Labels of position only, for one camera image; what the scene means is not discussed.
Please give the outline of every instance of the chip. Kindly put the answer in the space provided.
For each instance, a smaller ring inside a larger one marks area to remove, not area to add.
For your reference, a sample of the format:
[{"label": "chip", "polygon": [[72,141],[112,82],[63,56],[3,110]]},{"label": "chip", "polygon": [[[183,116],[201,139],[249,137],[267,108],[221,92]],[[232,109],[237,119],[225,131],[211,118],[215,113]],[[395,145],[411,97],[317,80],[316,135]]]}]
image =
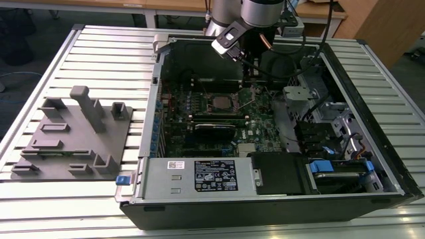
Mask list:
[{"label": "chip", "polygon": [[217,96],[212,100],[212,105],[219,109],[229,109],[232,106],[231,98],[227,96]]}]

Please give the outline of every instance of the metal bracket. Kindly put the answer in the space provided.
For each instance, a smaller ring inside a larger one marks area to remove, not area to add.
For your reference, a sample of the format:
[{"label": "metal bracket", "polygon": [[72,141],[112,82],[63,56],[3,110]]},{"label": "metal bracket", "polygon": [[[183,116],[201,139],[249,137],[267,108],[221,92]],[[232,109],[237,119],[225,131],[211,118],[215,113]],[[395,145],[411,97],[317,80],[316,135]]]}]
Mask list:
[{"label": "metal bracket", "polygon": [[168,34],[156,34],[153,37],[153,52],[157,54],[160,48],[168,45]]}]

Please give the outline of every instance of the wooden table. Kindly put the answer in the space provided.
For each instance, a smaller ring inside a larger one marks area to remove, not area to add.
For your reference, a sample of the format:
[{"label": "wooden table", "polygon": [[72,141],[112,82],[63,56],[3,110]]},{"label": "wooden table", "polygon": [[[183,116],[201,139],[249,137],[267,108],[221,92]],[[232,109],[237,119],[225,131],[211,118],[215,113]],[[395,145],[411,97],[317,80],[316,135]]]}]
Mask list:
[{"label": "wooden table", "polygon": [[[205,17],[204,0],[0,0],[0,6],[144,14],[148,28],[157,28],[157,15]],[[327,24],[328,6],[313,2],[300,4],[297,12],[303,22]],[[345,18],[345,13],[333,12],[329,36]]]}]

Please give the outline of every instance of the sticker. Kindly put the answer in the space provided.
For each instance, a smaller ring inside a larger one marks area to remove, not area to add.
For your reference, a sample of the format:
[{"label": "sticker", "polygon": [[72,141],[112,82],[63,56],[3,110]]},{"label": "sticker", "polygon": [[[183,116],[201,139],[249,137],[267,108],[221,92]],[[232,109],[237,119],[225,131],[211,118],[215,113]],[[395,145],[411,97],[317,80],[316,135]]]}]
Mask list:
[{"label": "sticker", "polygon": [[237,191],[235,160],[195,161],[195,190]]},{"label": "sticker", "polygon": [[185,162],[184,161],[168,161],[168,169],[184,169]]},{"label": "sticker", "polygon": [[123,4],[124,6],[143,7],[140,4]]}]

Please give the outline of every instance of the aluminum extrusion table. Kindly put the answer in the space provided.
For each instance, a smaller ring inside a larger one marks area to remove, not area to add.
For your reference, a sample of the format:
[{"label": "aluminum extrusion table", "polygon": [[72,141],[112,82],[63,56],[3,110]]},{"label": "aluminum extrusion table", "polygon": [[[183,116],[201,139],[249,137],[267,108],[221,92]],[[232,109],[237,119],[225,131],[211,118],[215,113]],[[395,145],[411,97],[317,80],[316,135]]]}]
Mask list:
[{"label": "aluminum extrusion table", "polygon": [[[121,173],[136,169],[155,64],[152,41],[160,32],[201,35],[200,31],[105,26],[84,26],[69,33],[0,143],[0,238],[423,238],[425,199],[341,223],[141,231],[119,209],[115,182],[7,182],[43,118],[38,109],[43,98],[68,97],[73,85],[87,85],[89,96],[100,98],[103,104],[124,101],[135,108]],[[340,39],[328,43],[425,192],[424,114],[367,45]],[[64,101],[76,104],[69,98]],[[131,195],[132,187],[125,187],[121,194]]]}]

